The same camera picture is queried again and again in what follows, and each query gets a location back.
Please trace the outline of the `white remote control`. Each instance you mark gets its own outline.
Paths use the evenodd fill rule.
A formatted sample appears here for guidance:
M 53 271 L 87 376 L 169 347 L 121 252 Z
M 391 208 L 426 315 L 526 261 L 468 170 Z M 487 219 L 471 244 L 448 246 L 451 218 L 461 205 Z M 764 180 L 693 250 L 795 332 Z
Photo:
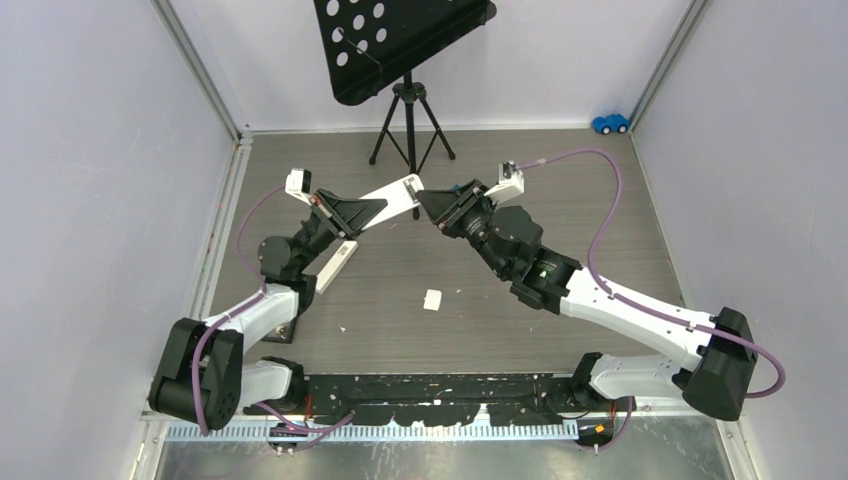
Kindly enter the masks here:
M 416 198 L 416 193 L 423 189 L 424 185 L 421 178 L 417 174 L 409 174 L 360 196 L 359 200 L 382 199 L 387 202 L 387 205 L 365 224 L 363 231 L 418 208 L 420 203 Z

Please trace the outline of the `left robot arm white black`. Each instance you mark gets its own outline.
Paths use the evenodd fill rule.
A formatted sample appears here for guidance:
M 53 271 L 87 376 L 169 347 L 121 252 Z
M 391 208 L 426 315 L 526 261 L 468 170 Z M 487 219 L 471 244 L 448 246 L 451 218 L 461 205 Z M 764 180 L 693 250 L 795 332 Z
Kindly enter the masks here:
M 204 320 L 174 323 L 148 393 L 150 408 L 193 422 L 207 435 L 238 411 L 269 400 L 298 412 L 307 398 L 295 380 L 302 369 L 287 360 L 244 363 L 245 352 L 311 305 L 317 278 L 306 268 L 337 239 L 354 239 L 389 205 L 385 198 L 343 199 L 320 189 L 308 198 L 309 217 L 291 236 L 270 236 L 257 249 L 259 290 Z

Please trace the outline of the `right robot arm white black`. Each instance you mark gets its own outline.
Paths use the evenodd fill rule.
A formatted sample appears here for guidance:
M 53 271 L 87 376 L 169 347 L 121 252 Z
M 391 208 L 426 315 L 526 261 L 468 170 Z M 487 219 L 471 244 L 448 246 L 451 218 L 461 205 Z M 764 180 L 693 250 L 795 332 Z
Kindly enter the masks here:
M 596 275 L 545 247 L 542 227 L 526 210 L 496 207 L 477 180 L 453 190 L 421 190 L 416 198 L 433 225 L 467 241 L 521 303 L 595 323 L 653 349 L 637 357 L 585 354 L 570 385 L 577 406 L 591 411 L 608 399 L 666 397 L 714 419 L 739 419 L 759 359 L 743 313 L 688 310 Z

